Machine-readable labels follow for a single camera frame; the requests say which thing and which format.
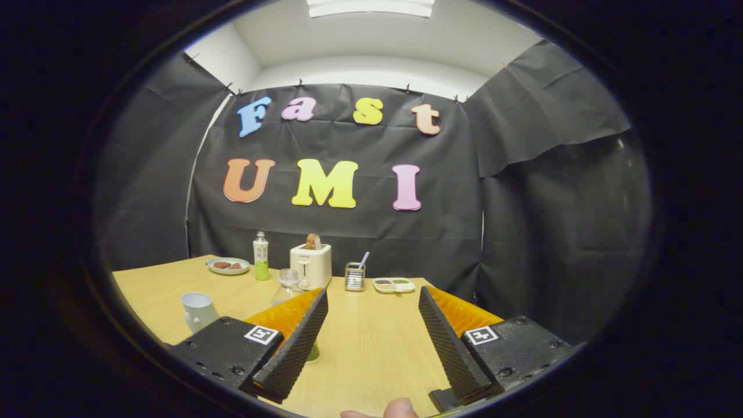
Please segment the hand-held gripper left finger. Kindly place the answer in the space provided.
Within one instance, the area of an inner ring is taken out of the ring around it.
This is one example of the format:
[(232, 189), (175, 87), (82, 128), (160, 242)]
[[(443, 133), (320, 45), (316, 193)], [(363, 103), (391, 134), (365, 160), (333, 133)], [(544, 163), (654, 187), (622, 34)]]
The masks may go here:
[(282, 403), (305, 367), (328, 311), (326, 289), (314, 289), (247, 320), (218, 318), (170, 351), (228, 391)]

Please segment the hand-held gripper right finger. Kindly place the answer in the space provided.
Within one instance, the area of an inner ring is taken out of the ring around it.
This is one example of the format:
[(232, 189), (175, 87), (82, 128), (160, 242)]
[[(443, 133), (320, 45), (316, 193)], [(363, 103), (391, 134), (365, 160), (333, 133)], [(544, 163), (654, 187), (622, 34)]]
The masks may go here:
[(420, 289), (419, 312), (449, 383), (430, 392), (441, 412), (513, 391), (574, 353), (526, 316), (501, 319), (432, 286)]

